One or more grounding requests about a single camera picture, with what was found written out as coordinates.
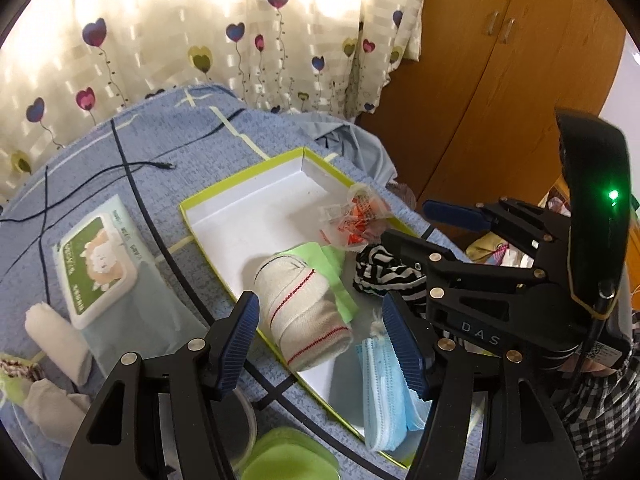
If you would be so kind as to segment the right hand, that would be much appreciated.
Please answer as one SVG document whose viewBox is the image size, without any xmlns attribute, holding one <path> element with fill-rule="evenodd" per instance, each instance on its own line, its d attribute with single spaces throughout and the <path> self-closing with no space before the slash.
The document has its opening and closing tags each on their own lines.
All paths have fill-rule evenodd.
<svg viewBox="0 0 640 480">
<path fill-rule="evenodd" d="M 572 354 L 561 366 L 554 369 L 555 373 L 573 373 L 574 370 L 576 370 L 579 358 L 579 353 Z M 626 373 L 629 367 L 636 366 L 637 363 L 638 360 L 634 356 L 631 356 L 629 359 L 626 359 L 626 361 L 623 362 L 623 366 L 621 368 L 616 368 L 616 370 L 614 370 L 614 368 L 606 367 L 601 363 L 585 358 L 585 361 L 579 367 L 579 371 L 582 374 L 590 374 L 593 377 L 608 377 L 614 375 L 622 376 Z"/>
</svg>

